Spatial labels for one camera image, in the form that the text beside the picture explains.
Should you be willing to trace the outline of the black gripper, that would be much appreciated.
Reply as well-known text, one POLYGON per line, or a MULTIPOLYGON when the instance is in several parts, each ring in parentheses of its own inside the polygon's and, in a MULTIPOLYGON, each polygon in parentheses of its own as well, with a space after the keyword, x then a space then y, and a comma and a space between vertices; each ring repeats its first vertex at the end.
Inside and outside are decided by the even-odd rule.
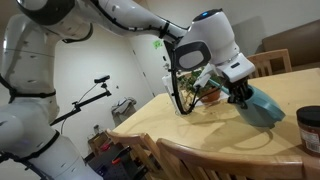
POLYGON ((248 78, 244 77, 236 82, 230 82, 228 85, 228 102, 236 103, 241 109, 247 109, 246 98, 249 95, 248 78))

